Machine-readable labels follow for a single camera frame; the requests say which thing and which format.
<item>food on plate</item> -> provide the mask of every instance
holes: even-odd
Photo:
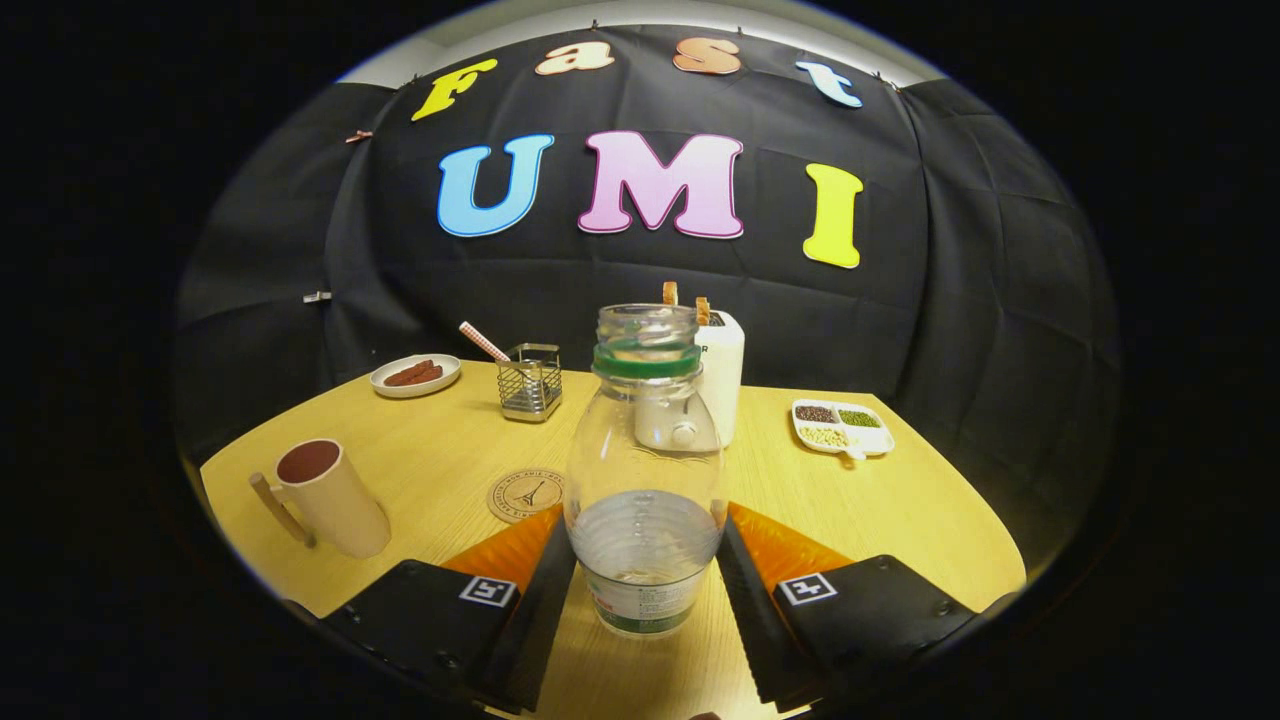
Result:
[[[836,428],[810,428],[805,425],[800,428],[800,437],[818,445],[849,447],[849,436],[845,434],[845,430]]]
[[[835,423],[836,416],[831,414],[831,410],[826,407],[819,407],[817,405],[797,405],[796,418],[801,420],[809,420],[810,423]]]
[[[858,425],[860,428],[881,427],[874,415],[868,415],[867,413],[859,413],[856,410],[841,410],[840,419],[844,420],[846,425]]]
[[[444,368],[436,365],[434,360],[428,359],[393,374],[383,380],[383,384],[390,387],[416,386],[419,383],[436,380],[443,374]]]

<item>yellow table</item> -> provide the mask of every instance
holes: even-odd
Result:
[[[439,564],[508,527],[485,505],[485,491],[498,478],[535,466],[563,473],[573,429],[599,382],[566,372],[563,383],[563,402],[550,419],[526,424],[499,414],[492,363],[463,361],[453,386],[407,400],[375,395],[367,375],[351,380],[211,457],[201,468],[210,506],[262,582],[328,615],[403,559]],[[896,448],[855,468],[842,456],[805,448],[790,425],[791,402],[800,397],[874,409]],[[346,446],[387,510],[392,541],[372,559],[347,557],[323,541],[305,547],[250,488],[255,471],[275,482],[279,456],[315,437]],[[854,560],[893,555],[975,611],[1027,580],[1012,538],[982,497],[870,395],[744,387],[723,489],[730,500]],[[778,716],[755,694],[718,565],[712,564],[685,626],[657,641],[605,630],[577,570],[536,716],[685,720],[708,711],[726,720]]]

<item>wire utensil holder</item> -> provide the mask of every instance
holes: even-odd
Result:
[[[498,397],[502,415],[512,420],[541,423],[559,407],[559,346],[526,342],[507,351],[511,360],[498,364]]]

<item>plastic bottle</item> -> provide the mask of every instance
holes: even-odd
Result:
[[[691,307],[600,309],[600,378],[570,450],[570,541],[605,626],[634,637],[678,628],[724,528],[719,438],[694,379]]]

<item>green bottle cap ring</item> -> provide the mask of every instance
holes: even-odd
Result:
[[[676,360],[645,363],[641,360],[618,360],[611,352],[596,345],[594,351],[595,361],[591,363],[591,370],[599,374],[612,375],[614,378],[628,378],[635,380],[680,378],[698,372],[698,364],[701,361],[701,347],[690,345],[685,348],[682,356]]]

